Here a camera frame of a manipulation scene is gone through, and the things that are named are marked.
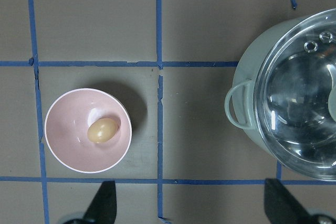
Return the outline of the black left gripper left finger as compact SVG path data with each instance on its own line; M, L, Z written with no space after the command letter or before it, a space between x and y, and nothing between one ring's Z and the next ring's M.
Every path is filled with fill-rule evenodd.
M87 222L115 222L117 216L117 196L115 181L105 181L99 187L84 214Z

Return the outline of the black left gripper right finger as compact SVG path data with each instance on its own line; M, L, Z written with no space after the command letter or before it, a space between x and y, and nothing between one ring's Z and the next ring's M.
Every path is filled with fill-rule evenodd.
M270 223L310 223L311 215L276 178L265 179L264 212Z

